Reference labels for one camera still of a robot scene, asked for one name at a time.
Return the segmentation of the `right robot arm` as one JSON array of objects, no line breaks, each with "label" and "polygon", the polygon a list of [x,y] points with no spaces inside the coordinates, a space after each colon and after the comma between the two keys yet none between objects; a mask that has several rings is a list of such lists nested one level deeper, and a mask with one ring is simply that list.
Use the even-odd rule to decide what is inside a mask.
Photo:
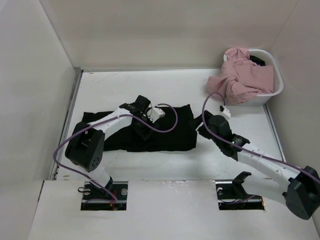
[{"label": "right robot arm", "polygon": [[271,157],[247,138],[233,133],[225,117],[207,110],[189,124],[202,137],[213,141],[226,157],[268,177],[258,178],[245,171],[235,177],[231,190],[242,201],[248,195],[267,197],[303,220],[309,220],[320,207],[320,176],[314,168],[300,168]]}]

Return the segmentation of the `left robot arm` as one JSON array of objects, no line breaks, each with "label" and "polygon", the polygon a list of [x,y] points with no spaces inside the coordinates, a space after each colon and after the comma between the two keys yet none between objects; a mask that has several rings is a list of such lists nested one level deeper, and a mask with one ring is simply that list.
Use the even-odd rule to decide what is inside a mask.
[{"label": "left robot arm", "polygon": [[81,121],[76,124],[73,130],[74,134],[89,126],[109,120],[109,122],[88,129],[71,139],[65,150],[65,157],[97,182],[95,193],[100,199],[105,200],[112,195],[113,180],[100,165],[105,140],[126,127],[131,127],[139,140],[146,141],[150,138],[151,129],[132,118],[136,116],[152,126],[153,122],[147,117],[150,104],[149,99],[139,95],[135,102],[120,105],[117,110],[100,120],[91,123]]}]

